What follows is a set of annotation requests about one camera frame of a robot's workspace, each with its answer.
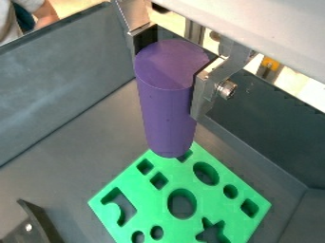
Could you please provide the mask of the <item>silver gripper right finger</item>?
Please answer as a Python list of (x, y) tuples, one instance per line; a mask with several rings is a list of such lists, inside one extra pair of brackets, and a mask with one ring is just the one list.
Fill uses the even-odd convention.
[(195, 76), (190, 115), (197, 121), (213, 108), (215, 97), (229, 100), (234, 96), (238, 85), (230, 81), (230, 77), (254, 57), (253, 50), (228, 37), (219, 40), (218, 53), (226, 59), (210, 73), (202, 70)]

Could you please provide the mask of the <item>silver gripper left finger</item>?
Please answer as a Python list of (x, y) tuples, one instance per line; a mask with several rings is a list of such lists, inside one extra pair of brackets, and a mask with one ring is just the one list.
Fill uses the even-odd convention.
[(131, 57), (158, 40), (158, 27), (150, 19), (150, 0), (112, 0), (114, 10), (123, 27)]

